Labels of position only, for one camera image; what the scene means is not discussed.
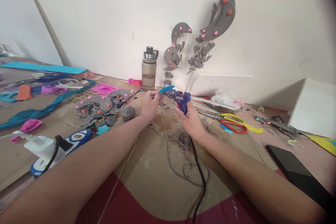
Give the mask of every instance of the hand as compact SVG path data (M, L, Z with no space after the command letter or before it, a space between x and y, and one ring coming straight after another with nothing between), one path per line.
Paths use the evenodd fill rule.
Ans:
M153 120L158 110L158 105L164 100L165 97L160 101L160 95L157 91L147 91L142 98L140 115L146 116L150 121Z
M187 114L185 115L179 108L175 108L176 113L181 119L183 128L191 136L191 138L198 141L206 134L202 126L197 110L194 108L191 101L187 102Z

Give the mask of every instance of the forearm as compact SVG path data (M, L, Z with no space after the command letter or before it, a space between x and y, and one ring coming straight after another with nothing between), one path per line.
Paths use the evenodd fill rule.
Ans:
M149 121L140 115L66 156L20 194L0 221L28 223L31 219L27 217L34 216L35 223L73 223Z
M319 223L324 210L297 187L249 155L209 133L195 139L237 181L272 223Z

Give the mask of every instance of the black cable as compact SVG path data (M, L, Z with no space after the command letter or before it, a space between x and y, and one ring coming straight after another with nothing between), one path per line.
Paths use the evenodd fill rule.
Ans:
M202 169L201 169L201 166L198 162L198 158L197 158L197 154L196 154L196 149L195 149L195 145L194 145L194 142L192 139L190 139L191 141L191 145L192 145L192 149L194 150L194 155L195 155L195 161L196 161L196 164L197 164L197 167L199 169L199 172L201 174L201 178L202 178L202 183L203 183L203 194L201 196L201 198L199 199L197 205L196 205L196 208L195 208L195 211L194 211L194 216L193 216L193 220L192 220L192 224L195 224L196 222L196 215L197 215L197 211L198 211L198 208L200 207L201 203L202 203L202 200L205 196L205 192L207 191L207 186L206 186L206 182L205 182L205 178L204 178L204 175L203 175L203 172L202 172Z
M60 148L61 142L62 142L62 140L63 140L63 138L62 138L60 135L55 136L55 139L56 139L56 145L55 145L54 153L52 154L49 163L48 163L47 166L44 168L44 170L43 170L43 172L41 173L41 175L42 175L43 173L45 173L45 172L49 169L49 167L51 166L51 164L52 164L53 161L55 160L55 157L56 157L56 155L57 155L58 149Z

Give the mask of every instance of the white board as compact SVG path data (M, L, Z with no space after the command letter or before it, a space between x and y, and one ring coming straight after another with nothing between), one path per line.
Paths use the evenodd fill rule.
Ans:
M0 44L18 56L62 65L34 0L0 0L0 9Z
M288 125L336 139L336 86L305 79Z
M245 87L253 76L237 75L208 75L199 74L194 83L191 83L192 95L213 96L216 91L232 94L236 98L245 99Z

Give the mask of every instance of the tape roll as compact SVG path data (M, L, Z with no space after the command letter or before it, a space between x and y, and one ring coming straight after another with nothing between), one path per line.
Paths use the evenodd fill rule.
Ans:
M263 106L259 106L259 108L258 108L258 112L259 112L259 113L264 113L264 112L265 112L264 107L263 107Z

